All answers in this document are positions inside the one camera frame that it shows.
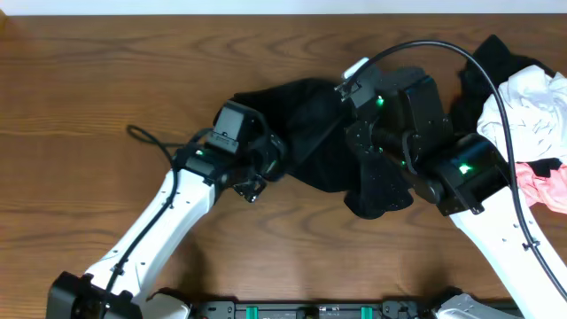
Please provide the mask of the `black velvet skirt with buttons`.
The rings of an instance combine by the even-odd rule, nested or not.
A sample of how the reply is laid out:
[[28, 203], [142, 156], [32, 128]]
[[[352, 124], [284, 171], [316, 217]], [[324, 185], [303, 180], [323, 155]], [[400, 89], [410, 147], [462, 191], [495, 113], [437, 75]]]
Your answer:
[[347, 144], [354, 124], [334, 82], [306, 78], [268, 89], [238, 92], [231, 100], [262, 113], [268, 127], [288, 146], [287, 175], [328, 193], [343, 192], [344, 203], [373, 220], [414, 202], [398, 168], [377, 152], [358, 158]]

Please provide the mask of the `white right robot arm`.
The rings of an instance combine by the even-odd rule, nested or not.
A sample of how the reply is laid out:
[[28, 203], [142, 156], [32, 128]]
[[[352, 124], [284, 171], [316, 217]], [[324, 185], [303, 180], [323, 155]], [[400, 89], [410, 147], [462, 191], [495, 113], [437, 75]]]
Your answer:
[[346, 140], [361, 165], [363, 218], [433, 204], [484, 255], [526, 318], [566, 315], [566, 266], [512, 188], [507, 161], [478, 134], [457, 136], [436, 82], [418, 67], [360, 63], [339, 87], [353, 108]]

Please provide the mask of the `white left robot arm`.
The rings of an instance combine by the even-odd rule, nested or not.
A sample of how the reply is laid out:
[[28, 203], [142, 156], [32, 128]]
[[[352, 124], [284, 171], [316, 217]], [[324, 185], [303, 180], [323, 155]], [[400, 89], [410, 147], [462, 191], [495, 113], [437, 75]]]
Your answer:
[[84, 275], [59, 275], [47, 317], [189, 318], [189, 302], [153, 290], [159, 273], [225, 190], [254, 202], [277, 177], [285, 153], [262, 113], [227, 101], [212, 128], [167, 157], [170, 169], [158, 193], [118, 243]]

